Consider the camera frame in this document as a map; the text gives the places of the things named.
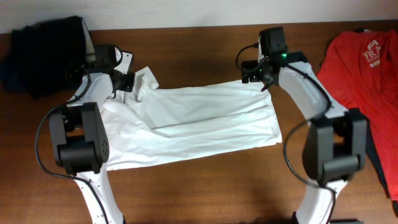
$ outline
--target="white cloth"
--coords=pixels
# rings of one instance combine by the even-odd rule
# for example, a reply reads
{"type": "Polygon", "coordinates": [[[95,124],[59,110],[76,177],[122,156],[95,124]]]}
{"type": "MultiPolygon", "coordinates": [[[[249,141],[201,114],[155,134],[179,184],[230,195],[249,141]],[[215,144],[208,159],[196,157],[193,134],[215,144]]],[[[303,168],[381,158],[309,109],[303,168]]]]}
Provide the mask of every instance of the white cloth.
{"type": "Polygon", "coordinates": [[[154,166],[282,142],[271,95],[240,80],[158,90],[148,67],[132,93],[117,92],[101,117],[109,139],[108,170],[154,166]]]}

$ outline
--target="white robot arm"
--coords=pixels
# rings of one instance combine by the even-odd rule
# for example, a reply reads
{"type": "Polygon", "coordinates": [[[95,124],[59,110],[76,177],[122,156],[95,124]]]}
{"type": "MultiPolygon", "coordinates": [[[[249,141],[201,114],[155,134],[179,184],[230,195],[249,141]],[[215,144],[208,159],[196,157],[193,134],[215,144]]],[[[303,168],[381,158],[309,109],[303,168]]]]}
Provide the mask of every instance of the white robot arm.
{"type": "MultiPolygon", "coordinates": [[[[287,52],[281,27],[260,32],[259,42],[259,60],[242,63],[243,82],[261,81],[280,85],[308,120],[305,124],[310,125],[303,151],[303,164],[309,176],[308,187],[292,221],[326,224],[330,221],[337,195],[364,165],[366,120],[359,111],[347,110],[327,93],[301,52],[287,52]],[[328,104],[330,109],[323,114],[328,104]],[[333,133],[343,136],[344,143],[334,144],[333,133]]],[[[106,173],[109,142],[98,109],[114,91],[114,80],[105,73],[91,73],[83,77],[76,95],[83,91],[86,93],[80,100],[50,116],[55,161],[65,168],[67,174],[90,183],[91,187],[87,187],[87,183],[75,180],[94,224],[126,223],[114,201],[106,173]],[[66,132],[70,124],[67,121],[82,127],[85,135],[68,137],[66,132]]]]}

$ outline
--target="wall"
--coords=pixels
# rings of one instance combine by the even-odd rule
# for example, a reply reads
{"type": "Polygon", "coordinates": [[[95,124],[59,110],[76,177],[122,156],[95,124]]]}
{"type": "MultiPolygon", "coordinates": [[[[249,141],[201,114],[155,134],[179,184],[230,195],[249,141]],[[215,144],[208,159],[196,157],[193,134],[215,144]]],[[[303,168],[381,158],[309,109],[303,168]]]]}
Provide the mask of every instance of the wall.
{"type": "Polygon", "coordinates": [[[0,33],[79,15],[91,30],[398,19],[396,0],[0,0],[0,33]]]}

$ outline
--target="wooden table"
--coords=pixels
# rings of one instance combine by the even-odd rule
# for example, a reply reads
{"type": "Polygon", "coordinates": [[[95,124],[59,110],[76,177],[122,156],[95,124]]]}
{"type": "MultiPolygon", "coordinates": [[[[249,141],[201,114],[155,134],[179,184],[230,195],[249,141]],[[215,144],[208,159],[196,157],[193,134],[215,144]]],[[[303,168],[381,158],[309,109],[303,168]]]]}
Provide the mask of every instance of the wooden table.
{"type": "MultiPolygon", "coordinates": [[[[149,66],[161,88],[204,86],[240,79],[234,65],[236,53],[255,43],[260,30],[274,26],[104,30],[93,32],[93,42],[112,43],[134,52],[132,69],[149,66]]],[[[290,50],[302,50],[315,72],[328,41],[358,27],[397,29],[397,22],[284,24],[290,50]]],[[[241,60],[256,58],[255,49],[241,56],[241,60]]],[[[284,90],[274,86],[270,92],[285,136],[303,117],[284,90]]],[[[40,119],[71,95],[62,92],[32,100],[28,95],[0,93],[0,223],[91,223],[76,184],[45,174],[34,156],[34,134],[40,119]]],[[[63,173],[54,163],[47,125],[42,133],[40,153],[45,165],[63,173]]],[[[306,134],[303,128],[289,143],[290,159],[301,175],[305,175],[301,152],[306,134]]],[[[281,144],[108,175],[127,223],[290,218],[305,191],[285,165],[281,144]]],[[[333,217],[398,222],[368,159],[341,193],[333,217]]]]}

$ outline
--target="red fabric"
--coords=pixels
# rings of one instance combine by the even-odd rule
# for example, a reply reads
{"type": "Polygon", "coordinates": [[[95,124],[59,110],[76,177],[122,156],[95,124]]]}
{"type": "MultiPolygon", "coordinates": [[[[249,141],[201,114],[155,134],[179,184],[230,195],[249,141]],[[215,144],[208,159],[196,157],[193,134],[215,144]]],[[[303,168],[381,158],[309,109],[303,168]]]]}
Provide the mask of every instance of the red fabric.
{"type": "Polygon", "coordinates": [[[342,33],[330,44],[318,79],[335,100],[369,118],[389,194],[398,200],[397,33],[342,33]]]}

